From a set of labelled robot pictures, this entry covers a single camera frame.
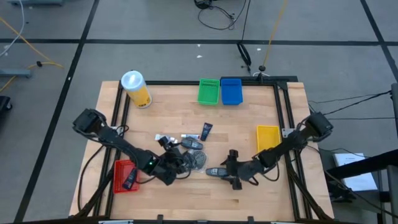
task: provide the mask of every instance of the black remote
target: black remote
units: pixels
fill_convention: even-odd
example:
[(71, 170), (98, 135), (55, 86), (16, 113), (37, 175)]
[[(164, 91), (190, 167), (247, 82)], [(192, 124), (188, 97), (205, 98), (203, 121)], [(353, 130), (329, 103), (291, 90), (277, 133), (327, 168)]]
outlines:
[(181, 145), (182, 147), (186, 147), (187, 149), (194, 149), (194, 150), (203, 149), (202, 143), (199, 143), (191, 138), (183, 138), (181, 140)]
[(229, 176), (226, 169), (222, 167), (209, 168), (206, 174), (212, 177), (227, 177)]

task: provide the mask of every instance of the black cable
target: black cable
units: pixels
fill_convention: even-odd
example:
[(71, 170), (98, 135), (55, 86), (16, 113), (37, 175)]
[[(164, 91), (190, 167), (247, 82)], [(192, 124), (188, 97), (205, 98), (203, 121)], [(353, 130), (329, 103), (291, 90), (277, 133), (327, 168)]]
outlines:
[[(241, 14), (242, 14), (242, 12), (243, 12), (243, 9), (244, 9), (244, 7), (245, 7), (245, 5), (246, 5), (246, 1), (247, 1), (247, 0), (244, 0), (243, 7), (242, 7), (242, 9), (241, 9), (241, 11), (240, 11), (240, 13), (238, 14), (238, 16), (237, 16), (236, 19), (233, 17), (234, 14), (232, 14), (232, 15), (229, 14), (229, 13), (228, 13), (227, 11), (225, 11), (223, 8), (218, 7), (218, 6), (209, 5), (208, 8), (206, 8), (206, 9), (201, 9), (201, 10), (199, 11), (199, 13), (198, 13), (198, 20), (199, 20), (199, 22), (202, 23), (204, 26), (207, 26), (207, 27), (209, 27), (209, 28), (211, 28), (211, 29), (226, 30), (226, 29), (230, 29), (232, 26), (233, 26), (232, 29), (234, 29), (234, 26), (235, 26), (236, 21), (238, 21), (239, 17), (241, 16)], [(230, 23), (227, 27), (222, 27), (222, 28), (219, 28), (219, 27), (212, 27), (212, 26), (209, 26), (208, 24), (205, 24), (205, 23), (200, 19), (200, 15), (202, 14), (202, 12), (203, 12), (204, 10), (207, 10), (207, 9), (213, 10), (214, 8), (220, 10), (220, 11), (231, 21), (231, 23)]]
[(155, 178), (156, 178), (156, 177), (153, 176), (153, 177), (151, 177), (151, 178), (149, 178), (149, 179), (147, 179), (147, 180), (145, 180), (145, 181), (142, 181), (142, 182), (136, 181), (136, 183), (137, 183), (137, 184), (146, 184), (146, 183), (152, 181), (152, 180), (155, 179)]
[(276, 162), (276, 168), (277, 168), (277, 175), (276, 175), (276, 178), (275, 178), (275, 179), (271, 179), (271, 178), (267, 177), (265, 174), (261, 174), (261, 175), (262, 175), (264, 178), (266, 178), (267, 180), (269, 180), (269, 181), (277, 182), (277, 181), (279, 180), (279, 161)]
[[(318, 151), (318, 149), (316, 149), (316, 148), (314, 148), (314, 147), (312, 147), (312, 146), (307, 146), (307, 147), (310, 147), (310, 148), (312, 148), (312, 149)], [(346, 152), (348, 152), (348, 153), (351, 153), (351, 154), (353, 154), (353, 155), (355, 155), (355, 156), (360, 156), (360, 157), (363, 157), (363, 158), (370, 158), (369, 156), (362, 156), (362, 155), (356, 154), (356, 153), (351, 152), (351, 151), (349, 151), (349, 150), (347, 150), (347, 149), (345, 149), (345, 148), (342, 148), (342, 147), (337, 148), (337, 149), (322, 149), (321, 147), (318, 147), (318, 148), (319, 148), (320, 150), (327, 151), (327, 152), (333, 152), (333, 151), (343, 150), (343, 151), (346, 151)]]
[(314, 113), (315, 109), (311, 106), (311, 104), (308, 104), (308, 106), (310, 107), (310, 112)]
[(191, 175), (191, 169), (188, 170), (188, 175), (186, 175), (185, 177), (176, 177), (177, 180), (183, 180), (188, 178)]
[(367, 119), (395, 119), (393, 117), (389, 118), (328, 118), (328, 120), (367, 120)]
[(306, 118), (304, 118), (301, 122), (299, 122), (299, 124), (296, 126), (296, 130), (299, 131), (301, 126), (304, 124), (304, 122), (309, 119), (311, 115), (308, 115)]
[(371, 96), (371, 97), (369, 97), (369, 98), (366, 98), (365, 100), (361, 100), (361, 101), (358, 101), (358, 102), (356, 102), (356, 103), (352, 103), (352, 104), (350, 104), (350, 105), (348, 105), (348, 106), (344, 106), (344, 107), (342, 107), (342, 108), (339, 108), (339, 109), (337, 109), (337, 110), (331, 111), (331, 112), (329, 112), (329, 113), (324, 113), (323, 115), (329, 115), (329, 114), (332, 114), (332, 113), (336, 113), (337, 111), (341, 111), (341, 110), (343, 110), (343, 109), (349, 108), (350, 106), (354, 106), (354, 105), (360, 104), (360, 103), (362, 103), (362, 102), (371, 100), (371, 99), (376, 98), (376, 97), (379, 97), (379, 96), (381, 96), (381, 95), (388, 94), (388, 93), (390, 93), (390, 92), (391, 92), (391, 90), (389, 90), (389, 91), (387, 91), (387, 92), (384, 92), (384, 93), (376, 94), (376, 95), (374, 95), (374, 96)]
[[(312, 147), (312, 146), (308, 146), (308, 147), (310, 147), (310, 148), (316, 150), (316, 151), (319, 153), (319, 155), (320, 155), (320, 152), (319, 152), (317, 149), (315, 149), (315, 148)], [(393, 213), (391, 213), (391, 212), (389, 212), (389, 211), (387, 211), (387, 210), (385, 210), (385, 209), (383, 209), (383, 208), (381, 208), (381, 207), (378, 207), (377, 205), (375, 205), (375, 204), (373, 204), (372, 202), (370, 202), (368, 199), (364, 198), (362, 195), (357, 194), (356, 192), (354, 192), (353, 190), (351, 190), (349, 187), (347, 187), (347, 185), (343, 184), (343, 183), (342, 183), (340, 180), (338, 180), (336, 177), (333, 177), (327, 170), (324, 170), (324, 172), (325, 172), (326, 175), (328, 175), (330, 178), (332, 178), (334, 181), (336, 181), (338, 184), (340, 184), (345, 190), (348, 190), (349, 192), (351, 192), (351, 193), (354, 194), (355, 196), (357, 196), (357, 197), (359, 197), (360, 199), (364, 200), (364, 201), (365, 201), (366, 203), (368, 203), (370, 206), (372, 206), (372, 207), (374, 207), (374, 208), (376, 208), (376, 209), (378, 209), (378, 210), (380, 210), (380, 211), (382, 211), (382, 212), (385, 212), (386, 214), (388, 214), (388, 215), (390, 215), (390, 216), (392, 216), (392, 217), (394, 217), (394, 218), (398, 218), (398, 215), (395, 215), (395, 214), (393, 214)]]
[(113, 178), (113, 172), (114, 169), (110, 169), (108, 171), (108, 174), (106, 174), (106, 177), (104, 181), (98, 186), (97, 190), (94, 192), (93, 196), (89, 199), (89, 201), (85, 204), (85, 206), (81, 209), (80, 212), (78, 212), (74, 217), (87, 217), (88, 214), (90, 213), (91, 209), (93, 209), (94, 204), (96, 201), (101, 198), (106, 186), (111, 182)]
[[(106, 142), (101, 142), (101, 141), (99, 141), (99, 140), (96, 140), (96, 139), (94, 139), (94, 138), (97, 138), (97, 137), (96, 137), (95, 135), (92, 135), (92, 134), (85, 134), (85, 133), (83, 133), (83, 132), (80, 132), (79, 130), (75, 130), (75, 131), (77, 131), (79, 134), (81, 134), (81, 135), (84, 136), (85, 138), (87, 138), (87, 139), (89, 139), (89, 140), (91, 140), (91, 141), (93, 141), (93, 142), (100, 143), (100, 144), (102, 144), (103, 146), (114, 147), (114, 148), (119, 149), (119, 150), (121, 150), (121, 151), (122, 151), (121, 148), (126, 148), (125, 146), (120, 145), (120, 144), (106, 143)], [(133, 161), (133, 162), (135, 163), (136, 167), (139, 167), (139, 165), (138, 165), (138, 160), (137, 160), (137, 156), (136, 156), (133, 152), (130, 152), (127, 156), (129, 156), (129, 157), (132, 156), (132, 157), (134, 158), (134, 161)]]
[(329, 102), (334, 102), (334, 101), (345, 101), (345, 100), (352, 100), (352, 99), (357, 99), (357, 98), (362, 98), (365, 96), (374, 96), (377, 95), (376, 94), (366, 94), (366, 95), (362, 95), (362, 96), (353, 96), (353, 97), (348, 97), (348, 98), (342, 98), (342, 99), (334, 99), (334, 100), (325, 100), (325, 101), (313, 101), (313, 100), (309, 100), (308, 102), (312, 102), (312, 103), (329, 103)]
[(244, 18), (244, 25), (243, 25), (243, 32), (242, 32), (242, 39), (241, 39), (241, 42), (243, 41), (244, 31), (246, 30), (246, 22), (248, 21), (250, 3), (251, 3), (251, 0), (249, 0), (248, 9), (246, 10), (246, 18)]
[(83, 167), (83, 170), (81, 170), (81, 176), (80, 176), (80, 180), (79, 180), (79, 187), (78, 187), (78, 191), (77, 191), (77, 209), (79, 210), (79, 212), (81, 211), (80, 201), (81, 201), (81, 186), (83, 185), (83, 176), (84, 176), (85, 171), (86, 171), (86, 169), (88, 167), (88, 164), (91, 162), (91, 160), (94, 159), (94, 157), (96, 155), (98, 155), (98, 153), (100, 153), (102, 148), (104, 148), (104, 146), (99, 147), (99, 149), (87, 160), (85, 166)]
[[(122, 131), (119, 135), (124, 134), (125, 132), (127, 132), (127, 131), (130, 129), (130, 127), (129, 127), (128, 125), (121, 125), (121, 126), (118, 126), (118, 127), (116, 128), (116, 130), (118, 130), (119, 128), (123, 128), (123, 131)], [(102, 144), (102, 142), (99, 142), (99, 141), (97, 141), (97, 140), (95, 140), (95, 139), (91, 139), (91, 138), (90, 138), (90, 140), (96, 141), (96, 142)], [(105, 146), (106, 146), (106, 145), (103, 144), (101, 147), (99, 147), (99, 149), (98, 149), (96, 152), (94, 152), (94, 154), (87, 160), (85, 166), (84, 166), (83, 169), (81, 170), (81, 175), (80, 175), (80, 180), (79, 180), (79, 187), (78, 187), (78, 193), (77, 193), (77, 207), (78, 207), (79, 212), (81, 211), (80, 201), (81, 201), (81, 186), (83, 185), (83, 176), (84, 176), (84, 174), (85, 174), (85, 172), (86, 172), (86, 169), (87, 169), (87, 167), (88, 167), (88, 164), (91, 162), (91, 160), (94, 159), (94, 157), (96, 157), (96, 156), (98, 155), (98, 153), (100, 153), (101, 149), (104, 148)]]

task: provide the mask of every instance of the yellow container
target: yellow container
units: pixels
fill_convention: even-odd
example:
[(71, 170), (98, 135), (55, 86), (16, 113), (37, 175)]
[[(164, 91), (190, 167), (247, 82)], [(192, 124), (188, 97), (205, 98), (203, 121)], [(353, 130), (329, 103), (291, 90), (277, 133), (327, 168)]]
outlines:
[(121, 83), (136, 107), (146, 108), (152, 103), (152, 97), (141, 73), (134, 70), (127, 72), (123, 75)]
[(280, 142), (278, 126), (257, 125), (257, 152), (275, 147)]

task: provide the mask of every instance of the yellow cable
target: yellow cable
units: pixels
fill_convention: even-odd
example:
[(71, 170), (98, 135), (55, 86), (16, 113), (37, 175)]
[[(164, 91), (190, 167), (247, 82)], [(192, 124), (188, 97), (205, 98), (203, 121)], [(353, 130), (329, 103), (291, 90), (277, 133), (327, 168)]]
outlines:
[[(62, 65), (60, 65), (60, 64), (58, 64), (58, 63), (55, 63), (55, 62), (42, 62), (42, 65), (54, 65), (54, 66), (63, 68)], [(37, 65), (37, 64), (29, 65), (29, 66), (27, 67), (27, 69), (31, 69), (31, 68), (36, 67), (36, 66), (38, 66), (38, 65)]]
[(279, 11), (278, 20), (276, 20), (276, 23), (275, 23), (275, 25), (274, 25), (274, 30), (273, 30), (272, 33), (271, 33), (271, 38), (270, 38), (269, 41), (268, 41), (267, 53), (266, 53), (266, 57), (265, 57), (265, 59), (264, 59), (263, 66), (266, 66), (266, 64), (267, 64), (268, 54), (269, 54), (269, 51), (271, 50), (271, 42), (272, 42), (272, 40), (274, 39), (276, 30), (278, 29), (279, 21), (280, 21), (280, 19), (282, 18), (282, 15), (283, 15), (284, 12), (285, 12), (286, 6), (287, 6), (287, 0), (284, 0), (284, 4), (283, 4), (283, 6), (282, 6), (282, 9), (280, 9), (280, 11)]
[[(3, 22), (8, 28), (10, 28), (14, 33), (16, 33), (17, 35), (19, 35), (19, 32), (16, 31), (10, 24), (8, 24), (8, 22), (6, 22), (2, 17), (0, 17), (0, 21)], [(47, 59), (49, 62), (42, 62), (42, 65), (54, 65), (60, 68), (64, 68), (62, 65), (55, 63), (53, 60), (51, 60), (50, 58), (48, 58), (47, 56), (45, 56), (42, 52), (40, 52), (39, 50), (37, 50), (32, 44), (29, 43), (29, 41), (27, 41), (22, 35), (19, 35), (19, 38), (21, 38), (29, 47), (31, 47), (32, 50), (34, 50), (36, 53), (38, 53), (40, 56), (42, 56), (43, 58)], [(29, 65), (27, 67), (27, 69), (31, 69), (36, 67), (37, 64), (34, 65)], [(0, 88), (0, 92), (2, 92), (3, 90), (5, 90), (10, 84), (11, 82), (16, 78), (16, 75), (14, 75), (13, 77), (11, 77), (8, 82)]]
[(17, 77), (16, 75), (14, 75), (13, 77), (11, 77), (11, 78), (8, 80), (8, 82), (7, 82), (3, 87), (0, 88), (0, 92), (2, 92), (3, 90), (5, 90), (5, 89), (7, 88), (7, 86), (9, 86), (10, 83), (11, 83), (16, 77)]
[[(60, 64), (58, 64), (58, 63), (55, 63), (55, 62), (42, 62), (42, 65), (54, 65), (54, 66), (63, 68), (62, 65), (60, 65)], [(37, 66), (37, 64), (29, 65), (26, 69), (32, 69), (32, 68), (34, 68), (34, 67), (36, 67), (36, 66)], [(11, 78), (8, 80), (8, 82), (7, 82), (3, 87), (0, 88), (0, 93), (1, 93), (3, 90), (5, 90), (5, 89), (11, 84), (11, 82), (12, 82), (16, 77), (17, 77), (16, 75), (14, 75), (13, 77), (11, 77)]]
[[(10, 28), (14, 33), (16, 33), (17, 35), (19, 35), (19, 32), (16, 31), (10, 24), (8, 24), (8, 22), (6, 22), (2, 17), (0, 17), (0, 21), (3, 22), (8, 28)], [(42, 56), (43, 58), (47, 59), (50, 62), (53, 62), (53, 60), (51, 60), (50, 58), (48, 58), (47, 56), (45, 56), (42, 52), (40, 52), (39, 50), (37, 50), (32, 44), (30, 44), (22, 35), (19, 36), (19, 38), (21, 38), (29, 47), (31, 47), (32, 50), (34, 50), (36, 53), (38, 53), (40, 56)]]

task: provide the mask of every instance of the gray floor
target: gray floor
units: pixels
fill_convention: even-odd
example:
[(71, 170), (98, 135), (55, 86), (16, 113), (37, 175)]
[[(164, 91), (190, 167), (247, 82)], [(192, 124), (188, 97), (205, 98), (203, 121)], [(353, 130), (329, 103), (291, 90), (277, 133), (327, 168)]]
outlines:
[[(23, 35), (30, 39), (79, 39), (94, 0), (70, 0), (64, 6), (26, 7), (28, 24)], [(367, 0), (385, 40), (398, 41), (395, 0)], [(242, 0), (222, 0), (217, 5), (239, 13)], [(282, 1), (252, 0), (245, 31), (246, 40), (267, 40)], [(187, 0), (100, 0), (88, 39), (170, 40), (240, 39), (244, 10), (235, 30), (212, 30), (197, 21), (198, 9)], [(0, 16), (19, 29), (18, 7), (0, 1)], [(203, 13), (214, 26), (228, 24), (216, 11)], [(0, 23), (0, 39), (13, 38)], [(359, 0), (289, 1), (276, 40), (377, 41)], [(37, 155), (42, 146), (77, 44), (34, 44), (65, 69), (43, 67), (31, 79), (20, 78), (2, 92), (14, 108), (2, 118), (0, 129), (0, 223), (12, 222)], [(264, 60), (267, 45), (247, 45), (253, 70)], [(398, 60), (398, 47), (389, 47)], [(0, 67), (24, 68), (43, 61), (26, 44), (15, 44)], [(198, 80), (222, 76), (246, 76), (248, 72), (234, 44), (85, 44), (58, 125), (38, 179), (25, 221), (63, 218), (68, 215), (86, 141), (75, 134), (72, 121), (84, 108), (95, 107), (104, 80), (118, 80), (131, 69), (147, 80)], [(267, 63), (274, 76), (296, 75), (304, 82), (309, 100), (344, 98), (390, 89), (396, 82), (380, 46), (274, 45)], [(0, 84), (7, 78), (0, 78)], [(315, 104), (328, 112), (347, 102)], [(335, 113), (330, 118), (391, 117), (388, 96)], [(333, 120), (335, 131), (320, 145), (344, 147), (374, 156), (398, 143), (390, 119)], [(374, 213), (349, 205), (334, 205), (336, 217), (344, 221), (374, 223)]]

